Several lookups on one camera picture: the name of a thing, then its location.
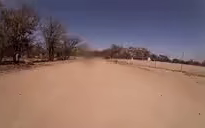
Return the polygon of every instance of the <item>sky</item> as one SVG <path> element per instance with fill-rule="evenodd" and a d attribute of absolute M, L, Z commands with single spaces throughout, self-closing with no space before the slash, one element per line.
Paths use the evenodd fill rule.
<path fill-rule="evenodd" d="M 21 0 L 4 0 L 7 4 Z M 96 49 L 111 44 L 205 59 L 205 0 L 23 0 Z"/>

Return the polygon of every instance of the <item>distant tree line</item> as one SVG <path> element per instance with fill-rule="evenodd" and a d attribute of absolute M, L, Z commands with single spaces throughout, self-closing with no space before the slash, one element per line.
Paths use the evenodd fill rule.
<path fill-rule="evenodd" d="M 118 58 L 118 59 L 138 59 L 138 60 L 148 60 L 151 61 L 160 61 L 160 62 L 169 62 L 169 63 L 178 63 L 178 64 L 188 64 L 188 65 L 197 65 L 205 66 L 205 60 L 203 62 L 195 60 L 181 60 L 181 59 L 170 59 L 166 55 L 156 55 L 151 53 L 147 48 L 138 48 L 138 47 L 122 47 L 116 44 L 112 44 L 110 48 L 104 49 L 102 51 L 93 51 L 95 56 L 100 56 L 104 58 Z"/>
<path fill-rule="evenodd" d="M 23 56 L 69 59 L 80 43 L 78 37 L 67 36 L 64 26 L 52 17 L 40 18 L 28 5 L 6 8 L 0 1 L 0 64 L 6 58 L 20 63 Z"/>

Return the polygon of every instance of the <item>sandy road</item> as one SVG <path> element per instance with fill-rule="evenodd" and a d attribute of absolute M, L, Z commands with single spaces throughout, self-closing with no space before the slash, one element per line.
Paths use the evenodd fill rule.
<path fill-rule="evenodd" d="M 205 128 L 205 79 L 103 60 L 0 76 L 0 128 Z"/>

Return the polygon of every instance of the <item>ground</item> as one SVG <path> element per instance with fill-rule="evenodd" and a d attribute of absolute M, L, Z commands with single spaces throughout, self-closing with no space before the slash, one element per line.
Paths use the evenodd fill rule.
<path fill-rule="evenodd" d="M 0 128 L 205 128 L 205 78 L 105 60 L 0 75 Z"/>

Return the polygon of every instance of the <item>dry grass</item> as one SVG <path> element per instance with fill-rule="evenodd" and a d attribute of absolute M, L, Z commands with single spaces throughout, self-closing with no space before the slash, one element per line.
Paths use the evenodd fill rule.
<path fill-rule="evenodd" d="M 110 60 L 110 61 L 118 64 L 138 66 L 140 68 L 149 67 L 149 68 L 163 69 L 163 70 L 169 70 L 174 72 L 183 72 L 185 75 L 188 76 L 205 77 L 205 67 L 201 67 L 201 66 L 183 64 L 181 69 L 181 64 L 175 64 L 175 63 L 142 61 L 142 60 L 125 60 L 125 59 Z"/>

